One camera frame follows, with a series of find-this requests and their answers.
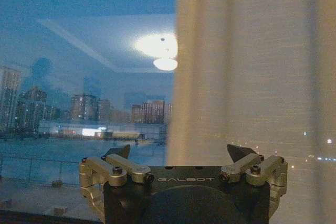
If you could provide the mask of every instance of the metal bracket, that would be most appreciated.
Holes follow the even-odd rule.
[[[270,156],[259,166],[245,171],[246,182],[253,186],[270,185],[269,218],[279,207],[280,197],[287,192],[288,163],[283,157]]]
[[[111,186],[122,186],[127,182],[127,171],[116,170],[97,157],[83,158],[79,164],[79,184],[81,194],[88,198],[89,206],[104,222],[104,203],[101,191],[95,185],[109,182]]]
[[[261,162],[260,156],[250,153],[231,165],[222,166],[221,177],[227,183],[235,183],[240,181],[240,176],[252,166]]]
[[[142,166],[129,161],[117,154],[110,154],[104,157],[105,161],[113,166],[120,166],[127,171],[135,183],[152,183],[154,175],[148,166]]]

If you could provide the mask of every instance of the ceiling light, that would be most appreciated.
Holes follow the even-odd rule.
[[[177,67],[177,61],[173,59],[157,59],[153,61],[153,64],[160,70],[172,71]]]
[[[154,58],[175,58],[177,40],[173,34],[153,34],[141,37],[135,42],[135,48]]]

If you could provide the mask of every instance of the beige curtain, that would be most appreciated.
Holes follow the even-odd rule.
[[[273,223],[333,223],[336,162],[317,158],[336,158],[335,15],[335,0],[178,0],[166,163],[227,164],[228,143],[284,156]]]

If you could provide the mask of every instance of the bolt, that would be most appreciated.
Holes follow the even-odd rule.
[[[222,182],[228,182],[229,179],[230,179],[230,176],[227,174],[227,173],[221,173],[219,175],[219,179],[222,181]]]
[[[258,165],[254,165],[251,167],[250,171],[252,174],[260,174],[261,168]]]
[[[145,177],[143,178],[143,182],[144,182],[145,184],[150,184],[150,183],[152,183],[153,181],[154,181],[154,175],[151,174],[151,173],[147,173],[147,174],[145,175]]]
[[[113,174],[122,174],[122,168],[120,166],[115,166],[112,169]]]

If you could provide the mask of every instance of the logo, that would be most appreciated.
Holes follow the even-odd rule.
[[[158,178],[158,181],[160,182],[169,182],[169,181],[175,181],[175,182],[192,182],[192,181],[213,181],[215,178]]]

